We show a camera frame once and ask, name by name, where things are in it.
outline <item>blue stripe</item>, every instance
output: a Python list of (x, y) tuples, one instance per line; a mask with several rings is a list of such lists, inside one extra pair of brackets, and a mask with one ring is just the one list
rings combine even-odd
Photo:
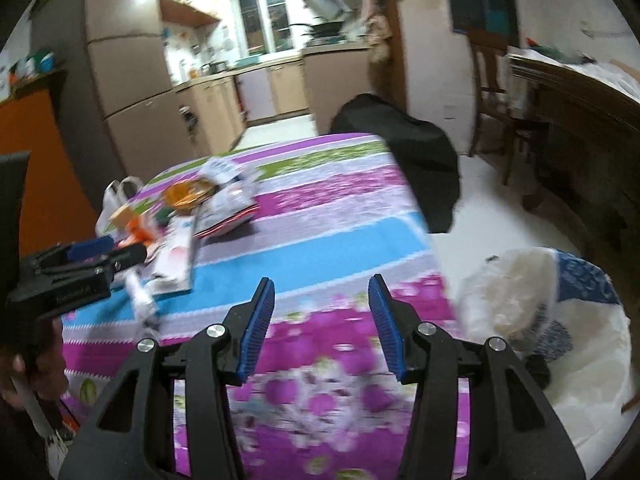
[[(159, 300), (158, 306), (164, 315), (244, 303), (251, 299), (263, 276), (271, 278), (276, 292), (282, 294), (346, 278), (425, 249), (425, 243), (405, 222), (386, 218), (333, 235), (197, 267), (193, 291)], [(133, 320), (129, 298), (123, 290), (78, 310), (76, 318), (65, 321), (65, 326), (120, 320)]]

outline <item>tablecloth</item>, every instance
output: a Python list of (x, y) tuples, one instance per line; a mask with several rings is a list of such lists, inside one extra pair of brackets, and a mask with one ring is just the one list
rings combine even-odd
[[(340, 134), (271, 144), (228, 158), (257, 168), (254, 220), (198, 247), (193, 291), (159, 300), (162, 344), (221, 322), (249, 300), (263, 276), (276, 307), (256, 373), (229, 387), (245, 472), (252, 479), (396, 477), (414, 386), (386, 369), (367, 306), (367, 282), (382, 273), (392, 295), (423, 320), (460, 336), (444, 293), (430, 235), (385, 144)], [(175, 166), (132, 200), (153, 207), (170, 183), (194, 176), (207, 159)], [(63, 319), (70, 380), (66, 402), (86, 416), (133, 350), (139, 327), (116, 291)], [(466, 471), (468, 384), (460, 382), (454, 476)], [(175, 384), (177, 468), (188, 474), (184, 383)]]

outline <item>orange panel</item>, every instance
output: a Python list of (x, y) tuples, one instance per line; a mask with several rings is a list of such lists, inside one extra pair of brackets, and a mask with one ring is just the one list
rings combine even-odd
[(94, 238), (97, 216), (66, 156), (47, 90), (0, 104), (0, 153), (23, 150), (30, 150), (31, 158), (20, 218), (20, 256), (58, 242)]

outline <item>chair leg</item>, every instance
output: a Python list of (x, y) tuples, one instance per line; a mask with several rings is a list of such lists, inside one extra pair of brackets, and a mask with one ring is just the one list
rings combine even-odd
[(478, 144), (478, 140), (480, 140), (480, 126), (482, 124), (482, 117), (480, 112), (476, 112), (476, 126), (474, 127), (474, 136), (471, 140), (471, 147), (469, 147), (469, 156), (474, 156), (476, 154), (476, 145)]
[(509, 181), (509, 176), (511, 174), (511, 165), (513, 164), (513, 156), (515, 154), (516, 149), (516, 132), (512, 126), (507, 126), (504, 129), (504, 154), (506, 156), (506, 160), (504, 161), (504, 169), (502, 173), (502, 184), (504, 186), (507, 185)]

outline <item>silver screw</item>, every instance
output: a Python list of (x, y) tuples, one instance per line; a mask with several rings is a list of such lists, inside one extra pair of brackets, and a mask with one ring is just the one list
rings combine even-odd
[(428, 321), (425, 321), (424, 323), (420, 323), (420, 325), (418, 325), (418, 332), (420, 332), (422, 335), (433, 335), (436, 333), (436, 326), (433, 323), (429, 323)]
[(226, 328), (223, 325), (211, 325), (207, 326), (207, 335), (209, 337), (220, 337), (224, 335)]
[(154, 346), (156, 346), (156, 343), (153, 339), (143, 339), (138, 343), (138, 350), (147, 353), (151, 352), (154, 349)]
[(505, 343), (504, 339), (500, 337), (492, 337), (491, 339), (489, 339), (489, 347), (496, 352), (502, 352), (505, 348), (507, 348), (507, 343)]

